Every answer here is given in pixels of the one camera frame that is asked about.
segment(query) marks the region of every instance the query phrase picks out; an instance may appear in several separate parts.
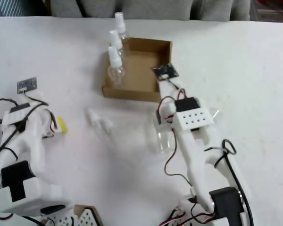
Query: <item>brown cardboard box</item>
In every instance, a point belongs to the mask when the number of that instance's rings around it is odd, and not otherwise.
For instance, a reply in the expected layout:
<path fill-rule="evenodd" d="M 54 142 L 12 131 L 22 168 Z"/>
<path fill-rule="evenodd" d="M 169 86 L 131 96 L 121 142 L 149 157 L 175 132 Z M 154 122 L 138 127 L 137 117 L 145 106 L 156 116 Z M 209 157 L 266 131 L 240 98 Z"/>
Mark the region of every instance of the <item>brown cardboard box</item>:
<path fill-rule="evenodd" d="M 103 96 L 109 98 L 159 102 L 160 92 L 152 67 L 171 62 L 172 42 L 151 39 L 130 39 L 130 56 L 126 63 L 123 89 L 113 88 L 107 73 L 102 86 Z"/>

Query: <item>robotic arm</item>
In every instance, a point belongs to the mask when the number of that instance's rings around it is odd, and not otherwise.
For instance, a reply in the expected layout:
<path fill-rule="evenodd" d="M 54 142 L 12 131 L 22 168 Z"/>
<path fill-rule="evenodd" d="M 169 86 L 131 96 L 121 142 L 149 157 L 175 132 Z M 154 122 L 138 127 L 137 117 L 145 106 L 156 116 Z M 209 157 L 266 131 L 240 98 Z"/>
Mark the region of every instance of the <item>robotic arm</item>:
<path fill-rule="evenodd" d="M 179 75 L 171 64 L 154 68 L 153 71 L 162 97 L 154 125 L 158 133 L 174 132 L 187 165 L 188 180 L 192 184 L 190 203 L 199 203 L 212 215 L 212 219 L 206 224 L 253 226 L 248 202 L 250 193 L 233 158 L 233 154 L 236 154 L 234 146 L 229 140 L 221 139 L 204 102 L 186 95 Z M 228 180 L 230 187 L 208 190 L 205 164 L 214 165 Z M 192 212 L 191 207 L 182 208 L 185 213 Z"/>
<path fill-rule="evenodd" d="M 29 93 L 38 96 L 36 90 Z M 40 97 L 20 95 L 23 103 L 6 111 L 2 120 L 0 212 L 31 217 L 56 214 L 67 209 L 70 200 L 61 186 L 43 179 L 42 139 L 65 132 L 65 126 Z M 28 159 L 22 159 L 24 153 Z"/>

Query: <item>white table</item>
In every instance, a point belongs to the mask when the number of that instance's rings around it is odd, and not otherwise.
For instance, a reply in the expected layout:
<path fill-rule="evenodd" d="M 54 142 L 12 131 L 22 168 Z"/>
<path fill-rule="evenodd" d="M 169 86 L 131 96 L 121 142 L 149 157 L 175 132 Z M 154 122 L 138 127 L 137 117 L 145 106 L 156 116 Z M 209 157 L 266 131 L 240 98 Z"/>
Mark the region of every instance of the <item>white table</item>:
<path fill-rule="evenodd" d="M 17 99 L 16 82 L 36 76 L 69 126 L 64 137 L 45 141 L 48 180 L 65 186 L 76 203 L 96 206 L 105 226 L 156 226 L 189 188 L 164 175 L 168 155 L 154 154 L 146 142 L 156 105 L 101 95 L 113 25 L 0 18 L 0 97 Z M 188 93 L 221 110 L 220 131 L 238 149 L 257 225 L 283 225 L 283 24 L 131 20 L 127 27 L 134 37 L 173 41 L 172 63 Z M 7 106 L 0 105 L 0 117 Z M 89 125 L 89 107 L 115 122 L 117 147 Z M 181 152 L 169 171 L 186 173 Z M 18 224 L 30 225 L 18 217 L 0 222 Z"/>

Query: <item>bottle cap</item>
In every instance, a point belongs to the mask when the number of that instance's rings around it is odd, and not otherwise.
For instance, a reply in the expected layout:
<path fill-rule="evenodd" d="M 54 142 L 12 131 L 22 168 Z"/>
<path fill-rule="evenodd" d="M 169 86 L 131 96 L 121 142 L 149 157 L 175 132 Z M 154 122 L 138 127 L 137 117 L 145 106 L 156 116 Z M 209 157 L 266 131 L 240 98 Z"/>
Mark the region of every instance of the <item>bottle cap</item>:
<path fill-rule="evenodd" d="M 114 14 L 115 22 L 117 25 L 117 32 L 124 33 L 126 31 L 126 25 L 124 22 L 124 14 L 122 12 L 117 12 Z"/>
<path fill-rule="evenodd" d="M 110 46 L 108 48 L 108 51 L 109 51 L 109 60 L 110 60 L 111 67 L 113 68 L 121 67 L 122 59 L 119 56 L 117 49 L 113 46 Z"/>
<path fill-rule="evenodd" d="M 116 30 L 110 31 L 110 41 L 111 45 L 114 46 L 116 49 L 121 49 L 123 47 L 122 41 L 119 38 Z"/>

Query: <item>clear plastic bottle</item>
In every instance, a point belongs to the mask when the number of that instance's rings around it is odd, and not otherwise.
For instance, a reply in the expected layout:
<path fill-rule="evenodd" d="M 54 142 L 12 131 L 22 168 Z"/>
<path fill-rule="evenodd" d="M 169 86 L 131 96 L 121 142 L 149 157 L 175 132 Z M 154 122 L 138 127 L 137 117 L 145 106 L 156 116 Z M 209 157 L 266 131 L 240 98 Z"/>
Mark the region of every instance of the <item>clear plastic bottle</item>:
<path fill-rule="evenodd" d="M 117 32 L 118 32 L 119 38 L 121 39 L 123 43 L 123 47 L 124 49 L 126 49 L 126 51 L 130 51 L 130 46 L 129 46 L 130 36 L 126 30 L 124 14 L 122 12 L 117 12 L 114 14 L 114 16 L 115 16 L 115 21 L 116 21 L 116 26 L 117 26 Z"/>
<path fill-rule="evenodd" d="M 122 41 L 120 40 L 116 30 L 110 31 L 110 42 L 111 42 L 111 46 L 117 49 L 118 54 L 121 56 L 122 61 L 125 62 L 127 58 L 127 52 L 123 48 Z"/>
<path fill-rule="evenodd" d="M 110 67 L 108 68 L 108 75 L 113 82 L 115 88 L 120 89 L 124 86 L 125 69 L 123 67 L 122 59 L 115 47 L 108 48 Z"/>

